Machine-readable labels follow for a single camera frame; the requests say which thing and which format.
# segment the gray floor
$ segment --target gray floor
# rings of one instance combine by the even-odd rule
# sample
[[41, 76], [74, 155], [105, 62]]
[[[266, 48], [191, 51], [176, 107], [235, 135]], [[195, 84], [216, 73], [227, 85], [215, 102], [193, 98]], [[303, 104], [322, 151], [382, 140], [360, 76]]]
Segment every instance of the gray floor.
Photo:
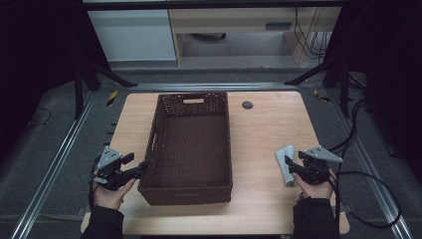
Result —
[[[198, 44], [194, 41], [195, 39], [191, 40], [192, 44]], [[323, 73], [311, 78], [308, 83], [299, 88], [281, 87], [282, 82], [294, 79], [312, 64], [307, 62], [309, 67], [295, 66], [293, 60], [285, 56], [283, 64], [275, 64], [274, 66], [277, 67], [266, 65], [263, 68], [262, 64], [256, 64], [257, 60], [262, 58], [263, 61], [267, 61], [268, 57], [278, 57], [277, 54], [271, 56], [272, 51], [264, 50], [264, 48], [270, 47], [275, 49], [274, 51], [283, 53], [286, 46], [282, 45], [280, 49], [277, 44], [262, 44], [260, 46], [263, 48], [263, 54], [251, 57], [254, 58], [255, 63], [247, 62], [241, 55], [239, 59], [243, 60], [238, 59], [240, 62], [229, 61], [226, 64], [221, 64], [227, 55], [230, 55], [226, 51], [221, 51], [219, 55], [216, 53], [217, 50], [214, 50], [215, 56], [207, 59], [204, 55], [209, 50], [208, 47], [201, 49], [196, 46], [197, 50], [189, 54], [186, 53], [186, 58], [195, 59], [189, 66], [187, 66], [186, 60], [186, 65], [177, 69], [141, 69], [139, 71], [116, 71], [116, 73], [135, 83], [150, 84], [148, 91], [157, 91], [159, 87], [168, 88], [174, 83], [186, 84], [183, 86], [186, 88], [191, 87], [191, 84], [220, 84], [223, 86], [230, 83], [254, 83], [263, 86], [263, 90], [298, 91], [303, 96], [319, 143], [330, 148], [345, 139], [347, 137], [346, 123], [336, 106], [338, 89], [326, 90], [320, 86]], [[240, 52], [244, 56], [249, 54], [247, 51]], [[216, 70], [211, 70], [209, 69], [210, 62], [220, 62], [220, 65], [224, 67], [216, 67]], [[45, 201], [42, 201], [40, 215], [29, 230], [27, 238], [78, 238], [81, 235], [82, 216], [77, 216], [77, 213], [79, 209], [86, 208], [88, 205], [87, 181], [91, 163], [103, 150], [105, 144], [110, 142], [112, 138], [110, 133], [114, 129], [113, 123], [118, 121], [125, 96], [146, 91], [143, 88], [124, 89], [104, 77], [102, 77], [102, 82], [103, 86], [98, 92], [89, 94], [85, 91], [86, 99], [93, 96], [90, 110], [69, 152], [64, 157], [63, 165], [59, 166], [58, 177], [54, 180], [51, 190], [46, 194]], [[318, 88], [321, 97], [329, 97], [331, 101], [324, 102], [317, 98], [314, 95], [314, 88]], [[107, 107], [108, 97], [114, 90], [118, 90], [117, 98], [111, 107]], [[350, 97], [352, 98], [352, 102], [349, 103], [351, 109], [362, 98], [362, 92], [350, 89]], [[66, 84], [47, 92], [42, 98], [39, 108], [50, 111], [51, 117], [41, 125], [29, 127], [20, 136], [19, 141], [8, 155], [8, 163], [3, 165], [0, 170], [0, 238], [11, 237], [19, 219], [31, 204], [46, 173], [54, 163], [62, 141], [66, 139], [69, 129], [75, 122], [73, 84]], [[48, 117], [47, 111], [39, 110], [34, 114], [31, 124], [42, 122]], [[360, 142], [364, 146], [364, 154], [373, 163], [375, 171], [392, 188], [400, 200], [403, 210], [402, 223], [404, 223], [404, 228], [409, 229], [410, 232], [407, 235], [398, 235], [397, 230], [403, 226], [398, 229], [397, 227], [374, 229], [348, 215], [350, 231], [342, 238], [412, 238], [408, 235], [413, 235], [413, 238], [422, 238], [422, 229], [419, 226], [422, 223], [421, 184], [415, 179], [403, 158], [392, 157], [388, 154], [389, 145], [382, 137], [378, 124], [370, 111], [361, 110], [359, 112], [357, 132], [356, 144], [353, 144], [347, 151], [342, 170], [365, 170], [364, 160], [361, 159], [362, 151], [359, 150], [358, 142]], [[381, 206], [379, 197], [376, 197], [378, 194], [373, 192], [374, 186], [366, 178], [343, 176], [340, 184], [343, 202], [351, 204], [355, 214], [372, 223], [386, 222], [385, 208]]]

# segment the brown woven basket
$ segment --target brown woven basket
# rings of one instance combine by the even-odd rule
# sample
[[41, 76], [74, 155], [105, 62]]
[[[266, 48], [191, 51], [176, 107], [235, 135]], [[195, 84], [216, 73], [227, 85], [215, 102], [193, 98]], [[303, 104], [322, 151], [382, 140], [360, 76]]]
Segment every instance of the brown woven basket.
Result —
[[138, 191], [149, 204], [230, 201], [227, 93], [159, 95], [145, 158]]

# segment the hand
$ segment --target hand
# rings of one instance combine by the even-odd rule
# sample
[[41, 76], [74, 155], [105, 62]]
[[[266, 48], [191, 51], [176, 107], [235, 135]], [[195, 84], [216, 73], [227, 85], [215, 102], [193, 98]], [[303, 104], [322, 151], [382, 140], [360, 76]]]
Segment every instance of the hand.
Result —
[[135, 182], [136, 179], [131, 179], [125, 186], [116, 191], [107, 190], [94, 182], [93, 188], [96, 188], [94, 191], [95, 205], [119, 210], [124, 196], [132, 189]]
[[[331, 176], [329, 180], [335, 185], [335, 174], [331, 169], [329, 170], [329, 174], [334, 177], [332, 178]], [[333, 189], [329, 182], [325, 181], [321, 184], [309, 185], [296, 173], [293, 173], [293, 177], [295, 178], [296, 184], [302, 189], [304, 198], [311, 197], [331, 199]]]

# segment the aluminum rail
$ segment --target aluminum rail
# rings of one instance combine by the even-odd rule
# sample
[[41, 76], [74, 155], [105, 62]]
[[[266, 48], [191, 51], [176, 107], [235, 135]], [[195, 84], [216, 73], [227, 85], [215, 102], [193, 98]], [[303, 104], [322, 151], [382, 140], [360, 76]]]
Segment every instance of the aluminum rail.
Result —
[[294, 91], [297, 86], [286, 86], [280, 83], [184, 83], [184, 84], [138, 84], [137, 87], [124, 88], [127, 91], [140, 92], [210, 92], [210, 91]]
[[82, 112], [81, 116], [76, 119], [71, 128], [68, 131], [62, 145], [59, 148], [50, 168], [48, 169], [43, 181], [40, 184], [35, 196], [33, 197], [30, 205], [26, 209], [24, 215], [19, 220], [18, 224], [15, 227], [15, 230], [12, 235], [12, 239], [24, 239], [27, 238], [29, 232], [31, 231], [32, 226], [34, 225], [38, 215], [40, 214], [41, 208], [46, 201], [54, 182], [56, 181], [60, 170], [69, 154], [69, 151], [72, 148], [72, 145], [83, 125], [88, 111], [92, 106], [93, 99], [96, 93], [89, 92], [86, 99], [85, 109]]

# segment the wooden table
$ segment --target wooden table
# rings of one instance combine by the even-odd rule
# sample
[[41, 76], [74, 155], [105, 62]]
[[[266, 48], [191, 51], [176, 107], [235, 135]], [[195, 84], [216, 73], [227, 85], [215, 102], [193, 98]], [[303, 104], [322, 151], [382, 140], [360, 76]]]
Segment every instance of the wooden table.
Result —
[[[110, 144], [123, 154], [135, 153], [135, 160], [124, 169], [143, 161], [157, 95], [132, 94], [126, 99]], [[244, 101], [252, 102], [253, 108], [243, 109]], [[275, 152], [289, 144], [297, 150], [318, 145], [302, 97], [296, 92], [228, 93], [228, 103], [233, 164], [231, 202], [150, 206], [136, 184], [120, 208], [125, 215], [124, 234], [293, 234], [293, 207], [301, 191], [296, 186], [285, 186]], [[89, 218], [87, 213], [82, 231]], [[341, 213], [340, 232], [348, 230], [348, 221]]]

